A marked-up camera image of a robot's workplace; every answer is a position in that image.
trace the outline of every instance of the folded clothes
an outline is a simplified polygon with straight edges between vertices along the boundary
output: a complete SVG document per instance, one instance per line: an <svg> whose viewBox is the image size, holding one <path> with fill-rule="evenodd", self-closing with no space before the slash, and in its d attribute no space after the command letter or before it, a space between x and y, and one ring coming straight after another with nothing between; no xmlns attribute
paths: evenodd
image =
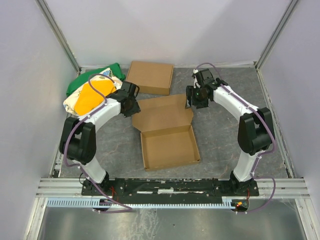
<svg viewBox="0 0 320 240"><path fill-rule="evenodd" d="M122 82L113 75L110 68L98 72L105 76L110 77L114 83L101 75L94 76L91 79L91 84L95 89L107 96L117 89L121 88ZM68 113L76 116L82 116L89 113L104 101L104 98L95 92L87 82L78 87L67 99L63 102L63 106Z"/></svg>
<svg viewBox="0 0 320 240"><path fill-rule="evenodd" d="M106 67L102 67L99 69L95 69L92 71L87 71L81 75L79 75L75 80L73 80L66 90L66 96L69 97L72 93L74 93L80 86L88 81L88 78L92 74L99 74L104 70L109 69L111 70L112 74L116 76L119 80L124 81L126 79L126 75L124 75L121 71L119 63L114 63Z"/></svg>

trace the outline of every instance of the gray floor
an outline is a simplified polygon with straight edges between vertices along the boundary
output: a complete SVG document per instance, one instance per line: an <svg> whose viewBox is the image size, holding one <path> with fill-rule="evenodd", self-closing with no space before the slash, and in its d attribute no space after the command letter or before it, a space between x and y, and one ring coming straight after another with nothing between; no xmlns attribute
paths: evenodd
<svg viewBox="0 0 320 240"><path fill-rule="evenodd" d="M182 94L193 84L191 68L175 68L170 94ZM222 68L220 73L232 89L248 102L265 107L262 89L254 68ZM157 95L140 94L138 99ZM208 108L194 109L192 127L196 137L200 163L157 171L144 170L140 132L132 126L130 117L118 115L97 132L96 157L111 177L118 178L228 178L235 168L240 148L237 142L238 122L220 105L211 102ZM75 178L77 168L62 166L60 177ZM264 156L256 176L287 178L280 152Z"/></svg>
<svg viewBox="0 0 320 240"><path fill-rule="evenodd" d="M257 208L262 200L251 200ZM47 207L38 240L306 240L294 199L236 215L223 209L135 209L98 214Z"/></svg>

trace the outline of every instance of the gray mat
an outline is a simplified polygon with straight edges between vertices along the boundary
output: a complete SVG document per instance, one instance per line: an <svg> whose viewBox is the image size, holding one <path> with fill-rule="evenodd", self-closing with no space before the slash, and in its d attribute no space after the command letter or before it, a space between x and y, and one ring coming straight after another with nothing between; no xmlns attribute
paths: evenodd
<svg viewBox="0 0 320 240"><path fill-rule="evenodd" d="M220 73L232 89L260 108L266 103L254 68L222 68ZM193 85L193 69L175 68L170 94L186 92ZM139 94L138 99L159 97ZM96 134L96 158L110 177L118 178L228 178L240 155L237 142L238 122L222 106L211 102L208 108L193 109L192 127L200 153L199 164L146 172L141 151L140 132L132 126L131 117L118 115L108 121ZM75 178L77 168L62 166L60 177ZM256 176L287 178L280 152L264 156Z"/></svg>

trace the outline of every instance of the open cardboard box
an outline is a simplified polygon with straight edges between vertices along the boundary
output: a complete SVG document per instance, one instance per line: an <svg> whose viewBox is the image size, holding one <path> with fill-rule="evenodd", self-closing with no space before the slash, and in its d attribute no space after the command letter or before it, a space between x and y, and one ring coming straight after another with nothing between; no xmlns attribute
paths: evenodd
<svg viewBox="0 0 320 240"><path fill-rule="evenodd" d="M141 131L144 168L153 171L200 161L194 116L185 109L186 95L177 94L138 101L141 112L132 116L132 125Z"/></svg>

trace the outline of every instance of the yellow cloth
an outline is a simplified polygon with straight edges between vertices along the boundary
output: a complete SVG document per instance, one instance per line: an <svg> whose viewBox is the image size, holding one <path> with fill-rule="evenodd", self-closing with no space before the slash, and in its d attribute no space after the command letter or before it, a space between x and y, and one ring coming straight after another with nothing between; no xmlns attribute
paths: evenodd
<svg viewBox="0 0 320 240"><path fill-rule="evenodd" d="M91 81L91 84L95 89L105 96L116 91L116 88L111 80ZM79 98L74 105L74 111L79 116L85 115L92 109L96 108L103 101L103 97L95 92L88 83L84 84L82 91L79 94Z"/></svg>

